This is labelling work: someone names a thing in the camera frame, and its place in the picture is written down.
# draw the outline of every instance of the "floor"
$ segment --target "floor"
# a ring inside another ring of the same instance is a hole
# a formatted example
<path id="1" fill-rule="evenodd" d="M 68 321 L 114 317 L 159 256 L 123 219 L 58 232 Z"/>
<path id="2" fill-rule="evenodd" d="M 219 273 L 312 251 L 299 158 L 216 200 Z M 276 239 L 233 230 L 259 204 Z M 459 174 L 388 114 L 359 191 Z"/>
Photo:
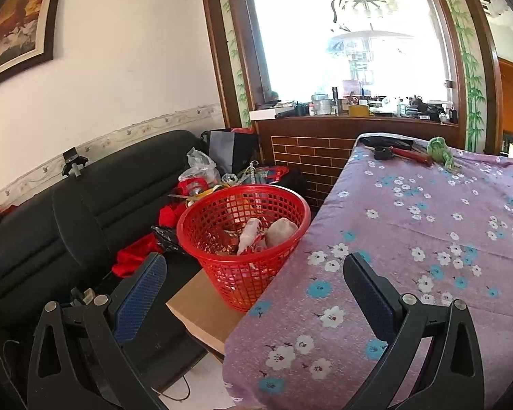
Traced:
<path id="1" fill-rule="evenodd" d="M 213 355 L 207 354 L 185 375 L 185 378 L 192 391 L 186 401 L 176 402 L 161 397 L 170 410 L 214 410 L 234 405 L 224 387 L 222 364 Z M 164 392 L 177 399 L 185 397 L 186 393 L 186 383 L 182 378 Z"/>

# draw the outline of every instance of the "black leather sofa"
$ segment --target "black leather sofa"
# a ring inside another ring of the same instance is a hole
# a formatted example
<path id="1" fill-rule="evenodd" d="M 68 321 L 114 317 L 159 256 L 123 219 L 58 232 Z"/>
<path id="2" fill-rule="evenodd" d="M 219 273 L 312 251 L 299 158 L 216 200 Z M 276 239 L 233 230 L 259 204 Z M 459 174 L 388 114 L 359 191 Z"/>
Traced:
<path id="1" fill-rule="evenodd" d="M 0 223 L 0 347 L 15 365 L 24 394 L 32 333 L 50 300 L 69 302 L 70 290 L 100 284 L 116 252 L 150 232 L 168 193 L 202 149 L 188 131 L 141 141 L 70 176 L 20 205 Z M 200 269 L 197 260 L 166 255 L 167 279 L 136 338 L 123 349 L 147 385 L 162 389 L 203 355 L 166 302 Z"/>

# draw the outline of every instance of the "framed painting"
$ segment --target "framed painting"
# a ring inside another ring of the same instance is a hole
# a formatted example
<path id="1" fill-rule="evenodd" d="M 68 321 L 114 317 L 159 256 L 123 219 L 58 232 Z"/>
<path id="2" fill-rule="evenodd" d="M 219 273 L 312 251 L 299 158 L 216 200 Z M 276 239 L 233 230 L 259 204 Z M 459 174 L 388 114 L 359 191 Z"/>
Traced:
<path id="1" fill-rule="evenodd" d="M 4 1 L 0 8 L 0 83 L 53 59 L 58 1 Z"/>

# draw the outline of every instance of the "red plastic basket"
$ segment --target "red plastic basket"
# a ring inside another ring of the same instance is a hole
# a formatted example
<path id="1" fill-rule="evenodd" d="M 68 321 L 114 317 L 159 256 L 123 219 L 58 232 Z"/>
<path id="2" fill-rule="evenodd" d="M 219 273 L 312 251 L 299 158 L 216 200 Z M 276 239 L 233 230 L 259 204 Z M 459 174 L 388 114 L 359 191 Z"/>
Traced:
<path id="1" fill-rule="evenodd" d="M 217 255 L 220 228 L 241 231 L 257 217 L 269 227 L 281 217 L 298 225 L 293 236 L 268 250 L 245 256 Z M 190 206 L 181 216 L 177 234 L 181 246 L 198 259 L 223 299 L 247 311 L 293 252 L 310 225 L 310 208 L 295 192 L 272 185 L 236 186 L 216 191 Z"/>

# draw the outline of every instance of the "wooden door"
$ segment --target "wooden door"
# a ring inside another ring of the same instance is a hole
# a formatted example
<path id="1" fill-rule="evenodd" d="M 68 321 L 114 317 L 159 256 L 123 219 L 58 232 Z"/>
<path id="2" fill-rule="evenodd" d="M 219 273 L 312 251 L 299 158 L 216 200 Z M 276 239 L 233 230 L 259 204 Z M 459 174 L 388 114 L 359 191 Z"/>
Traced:
<path id="1" fill-rule="evenodd" d="M 513 62 L 499 59 L 502 74 L 503 127 L 504 133 L 513 134 Z"/>

